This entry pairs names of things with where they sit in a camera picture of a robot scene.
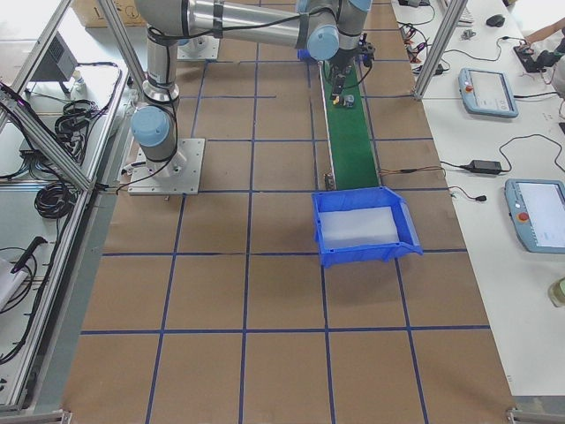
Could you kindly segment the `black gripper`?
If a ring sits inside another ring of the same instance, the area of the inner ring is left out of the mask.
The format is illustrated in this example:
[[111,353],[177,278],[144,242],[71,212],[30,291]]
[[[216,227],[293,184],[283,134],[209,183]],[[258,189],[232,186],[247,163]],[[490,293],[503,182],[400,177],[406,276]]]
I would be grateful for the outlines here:
[[338,50],[328,61],[328,83],[331,86],[331,95],[340,95],[342,93],[355,53],[355,50]]

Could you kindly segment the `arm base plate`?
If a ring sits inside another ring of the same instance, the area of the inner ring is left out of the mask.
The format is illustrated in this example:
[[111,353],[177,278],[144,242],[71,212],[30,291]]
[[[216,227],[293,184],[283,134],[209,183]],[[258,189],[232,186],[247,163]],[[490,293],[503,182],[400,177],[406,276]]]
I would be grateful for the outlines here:
[[136,161],[144,164],[132,170],[132,183],[126,187],[127,192],[130,195],[197,194],[204,150],[204,139],[179,139],[171,162],[152,177],[162,165],[148,162],[142,148],[138,148]]
[[182,62],[215,62],[218,58],[220,40],[211,36],[201,36],[178,43],[177,59]]

